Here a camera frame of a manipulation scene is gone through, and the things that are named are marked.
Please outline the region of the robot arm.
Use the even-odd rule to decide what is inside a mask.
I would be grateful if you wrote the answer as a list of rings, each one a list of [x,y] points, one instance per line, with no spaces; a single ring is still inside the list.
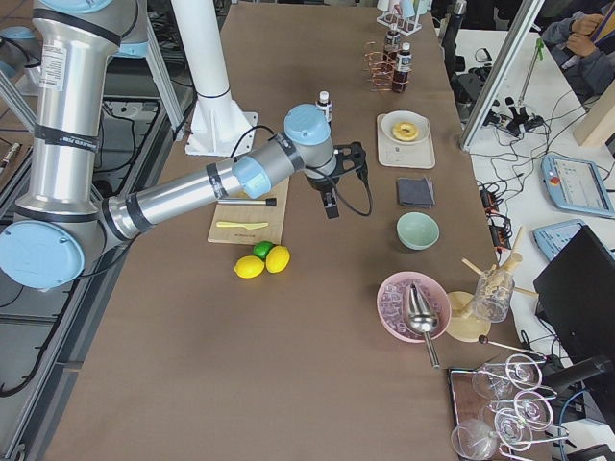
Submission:
[[[176,1],[198,102],[190,150],[220,155],[202,172],[94,202],[90,197],[107,65],[112,56],[148,48],[143,1],[37,1],[43,38],[28,191],[1,234],[1,268],[12,280],[50,289],[77,278],[108,250],[155,225],[245,193],[258,198],[296,172],[318,180],[337,160],[331,128],[313,104],[293,108],[283,131],[243,155],[230,149],[249,121],[233,100],[213,5]]]

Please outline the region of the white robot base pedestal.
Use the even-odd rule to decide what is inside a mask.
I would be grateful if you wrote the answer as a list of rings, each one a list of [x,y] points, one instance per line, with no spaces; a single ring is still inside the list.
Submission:
[[[175,0],[172,8],[197,93],[185,151],[218,157],[249,151],[258,115],[232,96],[213,3]]]

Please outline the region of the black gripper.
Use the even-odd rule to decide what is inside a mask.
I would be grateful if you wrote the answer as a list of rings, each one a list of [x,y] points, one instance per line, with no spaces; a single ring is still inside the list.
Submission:
[[[336,182],[331,179],[329,176],[317,176],[313,178],[311,176],[307,176],[307,180],[310,186],[319,192],[321,201],[323,204],[323,208],[326,212],[326,215],[329,219],[334,219],[339,217],[339,210],[336,200]]]

